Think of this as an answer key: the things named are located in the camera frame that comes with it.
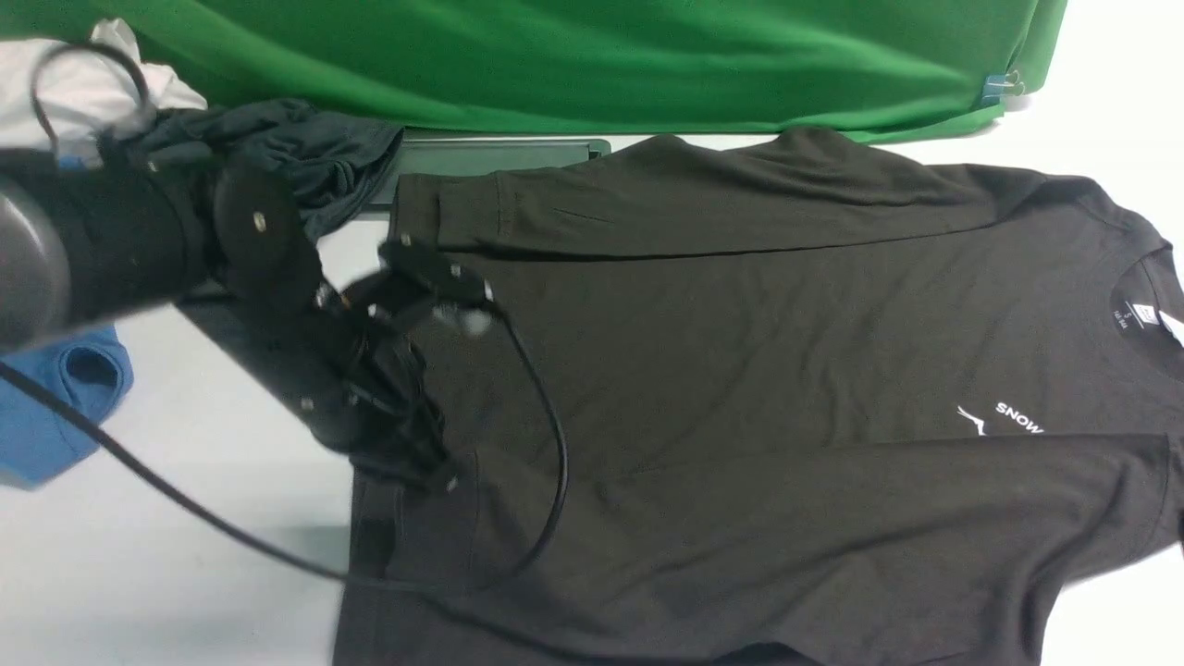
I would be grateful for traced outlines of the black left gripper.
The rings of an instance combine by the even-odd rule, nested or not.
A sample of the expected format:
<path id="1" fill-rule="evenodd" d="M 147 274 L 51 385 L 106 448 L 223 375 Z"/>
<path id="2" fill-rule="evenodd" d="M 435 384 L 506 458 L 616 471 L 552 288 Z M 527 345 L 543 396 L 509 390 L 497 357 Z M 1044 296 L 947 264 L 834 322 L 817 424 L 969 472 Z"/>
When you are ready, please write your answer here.
<path id="1" fill-rule="evenodd" d="M 324 278 L 291 190 L 242 160 L 211 184 L 213 278 L 242 333 L 226 345 L 333 452 L 372 479 L 451 493 L 458 467 L 427 395 L 426 359 Z"/>

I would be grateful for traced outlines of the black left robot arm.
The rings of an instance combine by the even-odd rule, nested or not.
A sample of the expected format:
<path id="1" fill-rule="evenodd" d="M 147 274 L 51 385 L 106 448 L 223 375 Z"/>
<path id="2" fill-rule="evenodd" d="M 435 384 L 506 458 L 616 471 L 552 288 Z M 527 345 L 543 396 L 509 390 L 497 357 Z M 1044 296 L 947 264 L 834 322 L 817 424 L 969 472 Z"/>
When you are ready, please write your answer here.
<path id="1" fill-rule="evenodd" d="M 448 260 L 393 241 L 337 290 L 269 169 L 194 149 L 99 155 L 4 151 L 4 352 L 173 305 L 327 450 L 377 480 L 453 488 L 461 468 L 408 338 Z"/>

